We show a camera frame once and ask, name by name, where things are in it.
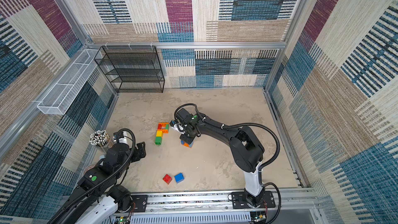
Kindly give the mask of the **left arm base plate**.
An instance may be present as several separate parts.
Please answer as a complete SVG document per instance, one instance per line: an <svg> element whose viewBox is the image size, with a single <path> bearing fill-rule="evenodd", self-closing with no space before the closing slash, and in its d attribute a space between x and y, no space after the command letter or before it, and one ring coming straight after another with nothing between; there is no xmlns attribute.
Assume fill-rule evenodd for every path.
<svg viewBox="0 0 398 224"><path fill-rule="evenodd" d="M131 195L132 204L130 213L144 213L147 207L148 195Z"/></svg>

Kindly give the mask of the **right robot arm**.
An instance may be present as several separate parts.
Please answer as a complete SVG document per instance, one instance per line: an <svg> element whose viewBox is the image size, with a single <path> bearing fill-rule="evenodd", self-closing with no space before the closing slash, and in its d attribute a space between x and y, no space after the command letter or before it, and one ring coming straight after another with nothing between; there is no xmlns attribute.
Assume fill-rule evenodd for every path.
<svg viewBox="0 0 398 224"><path fill-rule="evenodd" d="M180 137L187 144L196 137L208 135L229 146L236 165L244 172L246 203L253 208L262 204L264 189L259 166L264 147L249 126L227 127L206 115L191 114L185 108L175 113L175 122Z"/></svg>

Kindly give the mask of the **dark green lego brick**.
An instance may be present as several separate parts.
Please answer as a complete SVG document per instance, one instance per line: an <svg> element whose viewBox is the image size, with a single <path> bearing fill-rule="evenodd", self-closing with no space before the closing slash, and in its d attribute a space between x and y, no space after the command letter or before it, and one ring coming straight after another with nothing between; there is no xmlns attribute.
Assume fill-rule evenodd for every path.
<svg viewBox="0 0 398 224"><path fill-rule="evenodd" d="M155 137L155 144L156 145L161 145L162 144L162 137L160 137L160 136L157 136L157 137Z"/></svg>

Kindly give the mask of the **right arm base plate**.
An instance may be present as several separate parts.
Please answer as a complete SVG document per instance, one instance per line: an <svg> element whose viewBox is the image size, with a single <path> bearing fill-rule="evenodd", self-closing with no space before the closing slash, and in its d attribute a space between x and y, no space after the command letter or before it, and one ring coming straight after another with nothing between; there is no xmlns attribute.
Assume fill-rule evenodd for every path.
<svg viewBox="0 0 398 224"><path fill-rule="evenodd" d="M275 208L275 198L271 191L262 191L258 196L252 196L248 192L232 192L228 195L234 209L245 208Z"/></svg>

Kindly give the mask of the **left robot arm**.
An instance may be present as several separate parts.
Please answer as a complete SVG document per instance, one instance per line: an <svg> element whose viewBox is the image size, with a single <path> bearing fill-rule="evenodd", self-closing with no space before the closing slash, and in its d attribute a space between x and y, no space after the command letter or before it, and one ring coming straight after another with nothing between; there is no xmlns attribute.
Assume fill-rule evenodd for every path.
<svg viewBox="0 0 398 224"><path fill-rule="evenodd" d="M126 143L113 145L105 158L83 175L49 223L95 224L110 218L116 212L131 211L135 206L131 193L117 181L131 163L145 157L144 142L132 148Z"/></svg>

